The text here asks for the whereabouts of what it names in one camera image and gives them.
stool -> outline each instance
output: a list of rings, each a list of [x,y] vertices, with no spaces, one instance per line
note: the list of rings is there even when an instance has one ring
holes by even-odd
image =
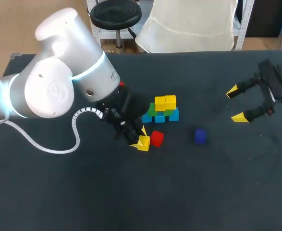
[[[140,21],[142,17],[141,7],[134,0],[107,0],[98,3],[90,13],[93,25],[105,29],[116,31],[116,48],[123,52],[120,30],[127,29],[135,38],[135,34],[130,30],[131,26]]]

red block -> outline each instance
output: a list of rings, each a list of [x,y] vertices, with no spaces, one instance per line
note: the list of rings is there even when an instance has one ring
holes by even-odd
[[[160,147],[163,143],[164,134],[162,132],[153,131],[150,136],[150,144],[156,147]]]

white cloth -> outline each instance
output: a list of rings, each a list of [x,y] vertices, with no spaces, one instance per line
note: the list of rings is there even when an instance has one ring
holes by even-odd
[[[154,0],[136,43],[151,53],[230,51],[237,0]]]

blue block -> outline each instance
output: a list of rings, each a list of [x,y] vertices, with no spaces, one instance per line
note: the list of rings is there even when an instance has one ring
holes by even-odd
[[[176,107],[175,111],[173,112],[172,115],[169,116],[169,121],[179,121],[179,110],[178,107]]]
[[[207,133],[205,130],[201,128],[195,130],[195,138],[194,138],[195,144],[205,144],[206,139],[207,139]]]
[[[146,113],[145,115],[142,116],[142,121],[143,121],[143,124],[151,123],[152,117],[149,116],[148,113]]]
[[[163,115],[163,112],[158,112],[158,116],[155,116],[155,122],[156,123],[164,123],[165,122],[165,116]]]

stool seat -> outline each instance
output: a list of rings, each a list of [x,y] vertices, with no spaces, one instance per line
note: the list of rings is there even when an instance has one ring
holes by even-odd
[[[142,17],[141,7],[134,0],[107,0],[90,13],[92,23],[105,30],[122,30],[134,26]]]

